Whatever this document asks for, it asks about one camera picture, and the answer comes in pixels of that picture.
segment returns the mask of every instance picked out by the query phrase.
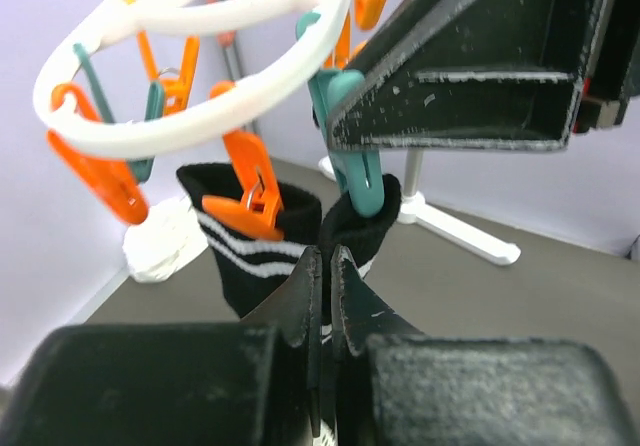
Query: green clothespin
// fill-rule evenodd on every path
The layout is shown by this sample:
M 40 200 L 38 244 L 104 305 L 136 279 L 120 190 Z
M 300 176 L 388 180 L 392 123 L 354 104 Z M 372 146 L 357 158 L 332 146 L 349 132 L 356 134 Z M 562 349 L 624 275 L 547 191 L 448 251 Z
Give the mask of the green clothespin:
M 320 15 L 307 13 L 296 24 L 296 38 L 316 23 Z M 353 89 L 364 82 L 360 71 L 321 69 L 307 83 L 322 136 L 327 142 L 329 112 Z M 384 205 L 384 186 L 380 154 L 372 152 L 332 152 L 329 159 L 341 192 L 349 192 L 354 209 L 365 218 L 376 215 Z
M 89 87 L 91 88 L 91 94 L 93 95 L 93 100 L 96 103 L 96 107 L 98 108 L 98 112 L 100 113 L 100 117 L 102 121 L 106 124 L 115 123 L 115 119 L 113 118 L 113 113 L 111 112 L 111 108 L 109 107 L 109 103 L 107 102 L 107 97 L 104 94 L 104 90 L 98 80 L 98 75 L 96 74 L 95 69 L 93 69 L 93 65 L 91 64 L 91 59 L 87 50 L 80 43 L 76 43 L 73 45 L 73 52 L 78 57 L 78 61 L 80 61 L 80 66 L 82 70 L 87 75 L 87 80 L 89 81 Z M 153 81 L 149 85 L 149 95 L 147 96 L 147 110 L 145 112 L 145 121 L 149 121 L 152 119 L 157 119 L 162 116 L 163 108 L 164 108 L 164 99 L 165 93 L 162 84 L 158 81 Z M 134 174 L 138 183 L 146 182 L 151 176 L 151 168 L 153 167 L 153 158 L 150 159 L 140 159 L 135 161 L 127 161 L 131 172 Z
M 147 96 L 147 110 L 144 114 L 145 121 L 151 121 L 162 117 L 164 109 L 164 88 L 159 81 L 152 81 L 149 85 L 149 95 Z M 136 177 L 138 184 L 145 183 L 151 177 L 153 168 L 153 158 L 138 159 L 127 163 L 129 169 Z

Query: white stand foot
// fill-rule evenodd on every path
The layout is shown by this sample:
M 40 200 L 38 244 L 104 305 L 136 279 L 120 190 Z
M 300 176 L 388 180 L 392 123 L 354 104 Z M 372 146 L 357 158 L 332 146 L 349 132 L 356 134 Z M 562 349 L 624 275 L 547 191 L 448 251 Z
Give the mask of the white stand foot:
M 322 158 L 318 167 L 325 177 L 335 181 L 333 168 L 328 157 Z M 398 222 L 422 226 L 497 266 L 509 266 L 515 263 L 521 254 L 520 248 L 515 244 L 505 243 L 430 206 L 421 193 L 411 197 L 402 197 Z

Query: white plastic hanger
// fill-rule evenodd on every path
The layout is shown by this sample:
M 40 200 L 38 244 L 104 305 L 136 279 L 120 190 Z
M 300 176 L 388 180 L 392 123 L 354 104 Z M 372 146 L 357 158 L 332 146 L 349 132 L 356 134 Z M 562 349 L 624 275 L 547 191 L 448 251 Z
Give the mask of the white plastic hanger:
M 351 0 L 227 0 L 182 7 L 192 0 L 105 0 L 53 52 L 36 80 L 33 103 L 47 127 L 79 151 L 103 158 L 136 159 L 194 146 L 250 122 L 287 98 L 322 67 L 338 41 Z M 242 29 L 295 11 L 314 9 L 320 20 L 291 49 L 263 71 L 236 82 L 228 93 L 183 112 L 131 128 L 101 124 L 75 114 L 67 97 L 57 111 L 51 91 L 70 81 L 79 68 L 72 45 L 89 54 L 142 29 L 172 35 L 215 34 Z

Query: white backdrop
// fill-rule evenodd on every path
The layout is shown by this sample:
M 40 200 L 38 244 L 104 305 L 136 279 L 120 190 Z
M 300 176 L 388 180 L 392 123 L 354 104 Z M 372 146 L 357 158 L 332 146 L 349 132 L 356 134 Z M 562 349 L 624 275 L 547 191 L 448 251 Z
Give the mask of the white backdrop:
M 382 20 L 400 1 L 388 1 Z M 248 69 L 262 69 L 290 47 L 295 21 L 292 15 L 241 32 Z M 352 44 L 366 36 L 360 34 Z M 443 205 L 591 248 L 624 253 L 640 234 L 639 119 L 639 105 L 634 104 L 622 128 L 573 138 L 565 153 L 431 151 L 425 156 L 422 191 Z M 275 156 L 315 167 L 326 154 L 311 120 L 306 86 L 267 114 L 261 126 Z M 404 156 L 384 153 L 386 169 L 403 174 Z
M 101 1 L 0 0 L 5 11 L 0 39 L 0 384 L 15 375 L 51 329 L 66 323 L 124 266 L 123 225 L 49 150 L 31 105 L 33 84 L 48 55 Z M 150 40 L 159 67 L 180 66 L 182 40 Z M 94 66 L 114 115 L 142 119 L 149 83 L 135 39 L 98 54 Z M 205 100 L 220 79 L 225 69 L 217 43 L 203 38 L 192 100 Z M 149 202 L 179 193 L 179 165 L 225 157 L 216 141 L 158 158 L 144 186 Z

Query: crumpled white cloth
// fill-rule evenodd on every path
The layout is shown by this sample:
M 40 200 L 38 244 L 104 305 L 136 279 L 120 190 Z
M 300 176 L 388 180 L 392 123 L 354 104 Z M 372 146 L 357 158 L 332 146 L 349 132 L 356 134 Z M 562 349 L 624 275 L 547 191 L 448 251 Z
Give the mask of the crumpled white cloth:
M 140 283 L 166 280 L 206 248 L 207 239 L 188 197 L 149 208 L 146 221 L 130 226 L 122 244 L 129 273 Z

